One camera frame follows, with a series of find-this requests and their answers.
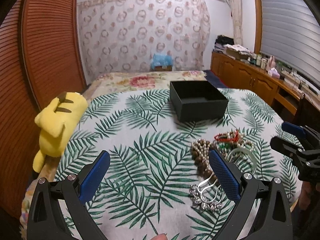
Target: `pikachu plush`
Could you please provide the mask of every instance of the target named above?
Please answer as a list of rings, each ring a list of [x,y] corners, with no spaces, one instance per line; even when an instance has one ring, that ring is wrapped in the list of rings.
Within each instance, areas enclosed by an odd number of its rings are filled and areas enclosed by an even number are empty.
[[[63,155],[68,141],[88,103],[78,93],[63,92],[43,109],[35,118],[41,128],[39,137],[40,150],[33,159],[33,170],[40,173],[47,155]]]

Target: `wooden wardrobe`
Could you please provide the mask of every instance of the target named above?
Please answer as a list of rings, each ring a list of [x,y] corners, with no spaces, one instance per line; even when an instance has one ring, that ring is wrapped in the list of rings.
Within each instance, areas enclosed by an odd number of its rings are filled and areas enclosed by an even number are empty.
[[[0,25],[0,206],[17,219],[39,150],[34,118],[85,88],[78,51],[76,0],[17,0]]]

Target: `human hand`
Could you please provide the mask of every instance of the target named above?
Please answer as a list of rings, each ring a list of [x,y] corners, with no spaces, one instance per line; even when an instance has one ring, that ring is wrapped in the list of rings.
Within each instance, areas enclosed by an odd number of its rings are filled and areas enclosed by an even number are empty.
[[[314,193],[314,187],[311,186],[310,182],[303,181],[301,187],[301,193],[299,196],[299,208],[301,210],[306,210],[311,202],[311,196]],[[320,192],[320,183],[316,185],[316,191]]]
[[[155,236],[151,240],[168,240],[168,238],[165,234],[160,234],[160,235]]]

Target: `leaf-patterned tablecloth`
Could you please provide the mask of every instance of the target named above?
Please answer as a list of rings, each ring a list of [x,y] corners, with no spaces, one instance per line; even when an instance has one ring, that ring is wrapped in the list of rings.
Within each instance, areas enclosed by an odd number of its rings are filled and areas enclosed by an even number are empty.
[[[173,240],[211,239],[234,203],[224,196],[223,208],[215,212],[193,206],[188,197],[190,184],[203,179],[196,175],[190,143],[198,138],[212,140],[217,133],[239,128],[255,142],[255,177],[280,177],[294,202],[301,188],[297,170],[287,157],[271,150],[269,142],[274,135],[294,143],[297,139],[282,131],[281,118],[253,92],[220,91],[229,99],[224,117],[188,123],[178,122],[169,90],[95,98],[68,143],[55,179],[78,173],[101,150],[107,150],[110,168],[86,207],[108,239],[148,240],[160,233]],[[241,169],[250,171],[250,165]],[[249,231],[257,205],[240,237]],[[70,231],[80,239],[64,202],[61,208]]]

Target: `gray roller blind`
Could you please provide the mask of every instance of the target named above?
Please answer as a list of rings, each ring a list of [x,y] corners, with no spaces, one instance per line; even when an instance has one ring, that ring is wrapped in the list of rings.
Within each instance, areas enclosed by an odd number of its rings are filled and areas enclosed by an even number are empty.
[[[320,27],[303,0],[261,0],[261,52],[320,84]]]

